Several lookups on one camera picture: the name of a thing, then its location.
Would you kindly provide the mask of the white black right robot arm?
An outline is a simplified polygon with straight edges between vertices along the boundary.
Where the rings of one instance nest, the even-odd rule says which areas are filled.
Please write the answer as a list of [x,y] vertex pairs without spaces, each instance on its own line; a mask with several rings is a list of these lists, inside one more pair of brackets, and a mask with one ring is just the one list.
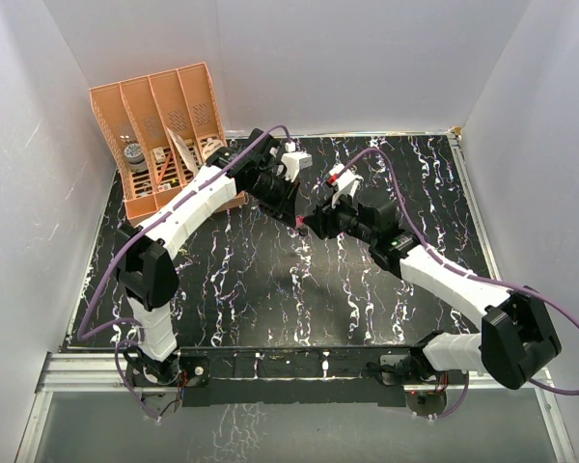
[[474,371],[517,390],[562,351],[542,301],[525,289],[479,282],[473,272],[433,257],[400,225],[394,204],[372,207],[342,196],[317,206],[303,223],[321,239],[344,233],[367,243],[381,269],[427,290],[479,328],[477,334],[429,334],[391,367],[398,379],[430,383],[444,371]]

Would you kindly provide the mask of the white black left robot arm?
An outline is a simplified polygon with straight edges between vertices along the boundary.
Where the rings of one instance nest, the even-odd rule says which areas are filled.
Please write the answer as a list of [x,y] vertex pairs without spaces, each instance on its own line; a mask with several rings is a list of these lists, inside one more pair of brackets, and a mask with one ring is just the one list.
[[178,343],[171,302],[179,288],[174,260],[189,237],[218,209],[245,192],[262,211],[293,228],[299,174],[312,166],[310,154],[293,141],[281,143],[254,129],[245,150],[213,140],[205,164],[186,188],[136,227],[123,226],[117,241],[127,249],[116,279],[140,330],[124,356],[137,371],[160,385],[179,376]]

